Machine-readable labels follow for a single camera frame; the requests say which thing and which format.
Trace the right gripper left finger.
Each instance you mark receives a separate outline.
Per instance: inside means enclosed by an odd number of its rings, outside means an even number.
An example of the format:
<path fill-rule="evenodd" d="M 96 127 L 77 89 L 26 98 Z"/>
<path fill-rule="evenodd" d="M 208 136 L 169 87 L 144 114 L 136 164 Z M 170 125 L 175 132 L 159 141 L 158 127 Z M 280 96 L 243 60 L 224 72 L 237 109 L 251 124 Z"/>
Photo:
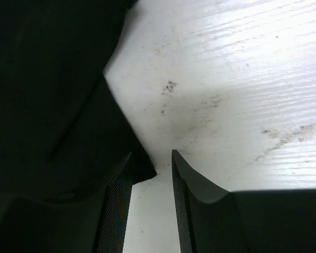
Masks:
<path fill-rule="evenodd" d="M 132 157 L 45 201 L 0 194 L 0 252 L 122 252 Z"/>

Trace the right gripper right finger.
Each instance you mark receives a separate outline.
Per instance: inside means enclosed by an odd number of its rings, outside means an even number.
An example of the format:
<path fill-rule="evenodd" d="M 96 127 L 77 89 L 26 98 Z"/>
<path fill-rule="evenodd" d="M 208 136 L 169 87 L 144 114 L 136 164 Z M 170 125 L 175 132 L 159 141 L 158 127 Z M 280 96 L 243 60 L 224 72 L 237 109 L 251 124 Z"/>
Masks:
<path fill-rule="evenodd" d="M 172 151 L 181 252 L 316 252 L 316 189 L 227 191 Z"/>

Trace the black tank top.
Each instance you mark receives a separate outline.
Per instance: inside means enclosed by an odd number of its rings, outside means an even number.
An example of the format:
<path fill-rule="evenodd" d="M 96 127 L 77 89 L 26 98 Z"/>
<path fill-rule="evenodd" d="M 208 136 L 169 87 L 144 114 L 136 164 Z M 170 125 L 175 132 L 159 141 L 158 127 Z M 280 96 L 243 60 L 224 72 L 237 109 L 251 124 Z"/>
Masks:
<path fill-rule="evenodd" d="M 48 199 L 134 159 L 154 165 L 104 69 L 135 1 L 0 1 L 0 194 Z"/>

